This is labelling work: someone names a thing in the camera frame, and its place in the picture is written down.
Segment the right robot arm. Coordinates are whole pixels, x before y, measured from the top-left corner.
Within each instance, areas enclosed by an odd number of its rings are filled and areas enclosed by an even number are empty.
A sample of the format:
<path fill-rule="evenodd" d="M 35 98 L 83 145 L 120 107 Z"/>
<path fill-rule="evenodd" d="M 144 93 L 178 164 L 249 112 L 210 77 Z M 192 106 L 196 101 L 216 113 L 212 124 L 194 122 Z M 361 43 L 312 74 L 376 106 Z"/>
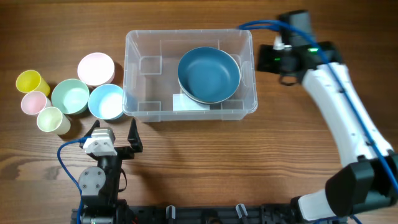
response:
<path fill-rule="evenodd" d="M 324 189 L 291 200 L 294 222 L 344 218 L 397 203 L 397 153 L 371 121 L 331 42 L 262 45 L 257 69 L 297 79 L 319 107 L 343 167 Z"/>

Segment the light blue bowl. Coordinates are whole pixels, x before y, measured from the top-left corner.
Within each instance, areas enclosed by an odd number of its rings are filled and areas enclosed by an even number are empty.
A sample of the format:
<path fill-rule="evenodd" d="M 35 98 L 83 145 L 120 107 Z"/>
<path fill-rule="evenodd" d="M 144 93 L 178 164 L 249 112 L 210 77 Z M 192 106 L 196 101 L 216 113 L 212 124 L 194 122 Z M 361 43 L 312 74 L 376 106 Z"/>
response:
<path fill-rule="evenodd" d="M 88 108 L 96 118 L 118 119 L 123 115 L 123 89 L 114 84 L 96 87 L 90 94 Z"/>

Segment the mint green bowl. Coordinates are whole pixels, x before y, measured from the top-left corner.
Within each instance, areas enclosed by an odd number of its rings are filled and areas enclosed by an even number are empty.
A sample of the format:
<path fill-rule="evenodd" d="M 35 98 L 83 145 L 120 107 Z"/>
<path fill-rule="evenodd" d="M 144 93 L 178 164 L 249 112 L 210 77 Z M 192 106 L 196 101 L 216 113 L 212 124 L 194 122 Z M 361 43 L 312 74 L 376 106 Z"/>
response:
<path fill-rule="evenodd" d="M 89 96 L 90 90 L 85 83 L 67 79 L 53 89 L 51 101 L 63 114 L 80 114 L 87 109 Z"/>

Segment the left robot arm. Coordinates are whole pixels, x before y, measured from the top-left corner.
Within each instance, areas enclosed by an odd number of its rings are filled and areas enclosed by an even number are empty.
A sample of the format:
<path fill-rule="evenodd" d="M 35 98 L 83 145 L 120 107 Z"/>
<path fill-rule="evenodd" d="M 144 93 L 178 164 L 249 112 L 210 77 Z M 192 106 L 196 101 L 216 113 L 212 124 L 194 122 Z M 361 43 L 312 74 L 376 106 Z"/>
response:
<path fill-rule="evenodd" d="M 136 121 L 132 120 L 129 127 L 128 146 L 114 146 L 115 139 L 111 128 L 102 128 L 100 122 L 95 121 L 79 143 L 97 165 L 85 169 L 79 176 L 81 205 L 76 212 L 76 223 L 138 222 L 127 202 L 118 198 L 126 189 L 120 187 L 120 178 L 126 176 L 122 162 L 134 159 L 136 153 L 143 151 Z"/>

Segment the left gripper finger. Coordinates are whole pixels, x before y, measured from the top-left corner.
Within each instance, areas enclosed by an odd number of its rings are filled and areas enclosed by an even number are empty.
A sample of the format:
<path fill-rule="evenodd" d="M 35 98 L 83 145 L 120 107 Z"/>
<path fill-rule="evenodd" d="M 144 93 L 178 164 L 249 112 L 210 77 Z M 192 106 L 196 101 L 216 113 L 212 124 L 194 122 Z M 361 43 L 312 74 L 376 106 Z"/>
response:
<path fill-rule="evenodd" d="M 93 133 L 95 128 L 99 128 L 100 127 L 100 121 L 96 120 L 92 127 L 89 129 L 89 131 L 85 134 L 85 137 L 91 136 L 91 134 Z"/>
<path fill-rule="evenodd" d="M 132 121 L 131 121 L 129 133 L 127 136 L 127 141 L 130 143 L 130 146 L 134 152 L 142 152 L 143 151 L 143 145 L 142 145 L 142 141 L 139 137 L 135 119 L 132 119 Z"/>

